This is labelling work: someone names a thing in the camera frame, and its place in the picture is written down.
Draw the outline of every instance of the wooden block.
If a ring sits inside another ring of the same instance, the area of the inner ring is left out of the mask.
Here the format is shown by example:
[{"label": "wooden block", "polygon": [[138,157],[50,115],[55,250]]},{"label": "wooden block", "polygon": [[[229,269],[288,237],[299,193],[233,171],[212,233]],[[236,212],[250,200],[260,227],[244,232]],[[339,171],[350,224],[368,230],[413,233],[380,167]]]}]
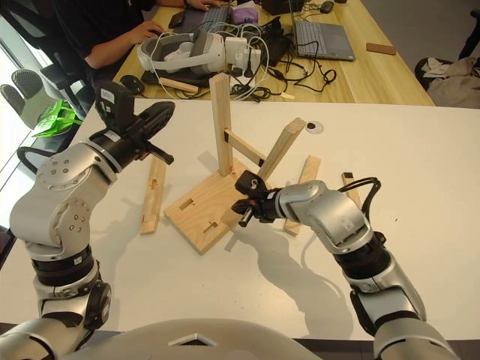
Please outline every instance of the wooden block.
[{"label": "wooden block", "polygon": [[[317,178],[318,169],[320,168],[321,160],[318,157],[308,155],[307,160],[303,166],[303,170],[301,171],[300,179],[298,183],[309,182],[310,180],[315,180]],[[300,227],[302,225],[300,223],[295,223],[290,220],[285,220],[285,224],[283,225],[283,230],[285,233],[290,234],[291,236],[297,236],[300,232]]]},{"label": "wooden block", "polygon": [[264,182],[266,182],[273,173],[275,167],[277,167],[280,160],[285,156],[306,124],[305,121],[296,118],[282,130],[277,142],[273,145],[273,148],[271,148],[270,154],[268,154],[265,163],[263,163],[258,172],[258,176],[261,177]]},{"label": "wooden block", "polygon": [[148,176],[145,199],[143,200],[140,235],[153,234],[157,230],[160,207],[164,195],[165,172],[167,165],[152,155],[150,175]]},{"label": "wooden block", "polygon": [[163,84],[163,86],[168,86],[169,88],[184,90],[186,92],[194,92],[194,93],[198,92],[198,87],[195,85],[185,84],[184,82],[167,79],[166,77],[161,77],[160,81]]},{"label": "wooden block", "polygon": [[200,254],[204,254],[242,218],[231,210],[231,206],[245,198],[235,189],[235,183],[247,167],[233,159],[233,169],[227,176],[219,172],[210,175],[165,209],[165,215]]},{"label": "wooden block", "polygon": [[[348,185],[351,182],[354,182],[353,174],[351,172],[342,173],[342,182],[343,185]],[[360,195],[357,189],[352,189],[346,192],[346,195],[358,206],[359,209],[362,208],[362,201],[360,200]]]},{"label": "wooden block", "polygon": [[228,75],[219,73],[210,80],[211,107],[215,139],[217,140],[217,155],[219,173],[227,176],[233,168],[232,146],[225,142],[224,131],[232,129],[230,115],[230,81]]},{"label": "wooden block", "polygon": [[225,140],[259,167],[265,162],[266,156],[264,154],[257,151],[248,142],[234,134],[231,130],[225,130]]}]

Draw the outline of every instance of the white headset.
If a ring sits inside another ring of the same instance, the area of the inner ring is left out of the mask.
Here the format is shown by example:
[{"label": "white headset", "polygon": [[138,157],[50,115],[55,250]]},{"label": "white headset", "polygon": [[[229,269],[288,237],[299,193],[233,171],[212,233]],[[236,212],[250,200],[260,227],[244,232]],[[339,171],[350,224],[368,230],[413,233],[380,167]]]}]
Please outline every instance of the white headset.
[{"label": "white headset", "polygon": [[[193,46],[182,46],[183,43]],[[154,69],[172,73],[190,68],[195,74],[204,75],[221,71],[225,66],[224,39],[202,29],[192,34],[150,38],[138,46],[137,55],[143,68],[152,73]]]}]

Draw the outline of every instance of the purple object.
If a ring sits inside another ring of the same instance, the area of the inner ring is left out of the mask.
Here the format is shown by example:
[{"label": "purple object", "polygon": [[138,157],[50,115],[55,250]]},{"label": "purple object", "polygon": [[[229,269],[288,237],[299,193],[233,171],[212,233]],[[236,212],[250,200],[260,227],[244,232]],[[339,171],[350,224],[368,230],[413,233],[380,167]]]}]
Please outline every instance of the purple object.
[{"label": "purple object", "polygon": [[235,9],[232,11],[232,23],[235,25],[240,24],[257,24],[258,23],[258,13],[257,10],[252,9],[251,7],[245,7],[243,9]]}]

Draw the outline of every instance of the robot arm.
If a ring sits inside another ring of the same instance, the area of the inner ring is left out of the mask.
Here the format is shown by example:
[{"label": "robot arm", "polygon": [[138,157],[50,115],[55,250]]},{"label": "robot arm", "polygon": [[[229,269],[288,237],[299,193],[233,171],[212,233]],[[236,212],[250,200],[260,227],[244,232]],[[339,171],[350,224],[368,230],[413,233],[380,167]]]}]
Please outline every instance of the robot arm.
[{"label": "robot arm", "polygon": [[268,190],[244,172],[235,187],[247,199],[232,209],[260,222],[286,218],[309,226],[343,270],[363,329],[375,337],[375,359],[457,359],[442,335],[426,323],[425,307],[397,260],[355,203],[322,181]]},{"label": "robot arm", "polygon": [[89,220],[98,202],[133,160],[173,157],[148,140],[170,120],[175,104],[160,102],[134,115],[134,97],[105,82],[96,107],[106,129],[46,160],[33,188],[10,216],[36,272],[39,319],[0,336],[0,359],[57,359],[84,344],[108,319],[110,285],[89,246]]}]

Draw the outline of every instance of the black mouse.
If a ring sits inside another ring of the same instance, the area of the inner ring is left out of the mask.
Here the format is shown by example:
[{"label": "black mouse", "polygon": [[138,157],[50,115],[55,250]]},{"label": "black mouse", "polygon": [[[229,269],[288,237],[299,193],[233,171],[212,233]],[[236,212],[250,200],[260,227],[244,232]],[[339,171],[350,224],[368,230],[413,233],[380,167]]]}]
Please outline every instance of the black mouse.
[{"label": "black mouse", "polygon": [[324,1],[320,6],[320,13],[328,14],[333,9],[333,1]]},{"label": "black mouse", "polygon": [[130,90],[133,95],[141,95],[145,91],[145,85],[142,80],[133,75],[124,75],[120,79],[120,83]]}]

